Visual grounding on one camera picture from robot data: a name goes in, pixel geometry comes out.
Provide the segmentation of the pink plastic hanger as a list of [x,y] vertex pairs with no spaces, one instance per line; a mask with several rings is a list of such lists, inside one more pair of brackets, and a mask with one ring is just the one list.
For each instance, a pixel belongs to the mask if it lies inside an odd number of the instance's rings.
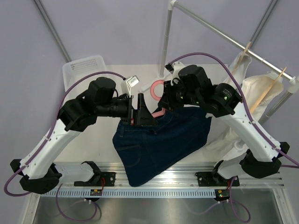
[[[160,84],[164,84],[164,81],[163,80],[154,81],[150,87],[150,94],[151,94],[152,98],[156,101],[159,101],[161,99],[161,97],[158,97],[155,94],[155,88],[157,85],[160,85]],[[165,115],[165,112],[166,112],[166,109],[162,107],[162,109],[160,111],[152,113],[152,116],[154,118],[157,118],[157,117]]]

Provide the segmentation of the dark blue denim skirt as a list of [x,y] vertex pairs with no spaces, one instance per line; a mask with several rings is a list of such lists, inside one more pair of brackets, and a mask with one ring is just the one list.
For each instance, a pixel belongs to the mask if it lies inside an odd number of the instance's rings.
[[120,121],[112,142],[131,187],[139,187],[202,148],[211,117],[199,107],[183,107],[157,117],[157,126]]

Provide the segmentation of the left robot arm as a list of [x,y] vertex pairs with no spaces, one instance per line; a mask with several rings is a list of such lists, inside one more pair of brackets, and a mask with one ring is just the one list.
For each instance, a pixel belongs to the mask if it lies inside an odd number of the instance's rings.
[[26,195],[45,194],[66,183],[76,187],[104,186],[105,176],[93,161],[84,161],[76,166],[54,163],[64,148],[86,128],[94,125],[98,117],[120,118],[132,126],[157,126],[143,94],[138,94],[137,108],[134,109],[128,93],[118,95],[115,81],[98,77],[76,98],[62,100],[57,118],[44,138],[24,159],[11,161],[14,175],[21,175],[19,183]]

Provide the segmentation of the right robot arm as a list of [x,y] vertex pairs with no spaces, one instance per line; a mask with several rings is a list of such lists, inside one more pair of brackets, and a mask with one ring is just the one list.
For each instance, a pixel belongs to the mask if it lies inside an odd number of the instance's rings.
[[265,131],[248,111],[245,97],[233,86],[212,84],[205,70],[197,65],[174,62],[166,65],[166,69],[172,74],[172,80],[164,82],[159,107],[176,110],[185,105],[199,106],[228,125],[248,147],[240,156],[217,162],[211,172],[197,173],[198,179],[207,186],[225,186],[235,176],[248,174],[262,179],[279,171],[280,152],[286,154],[290,146]]

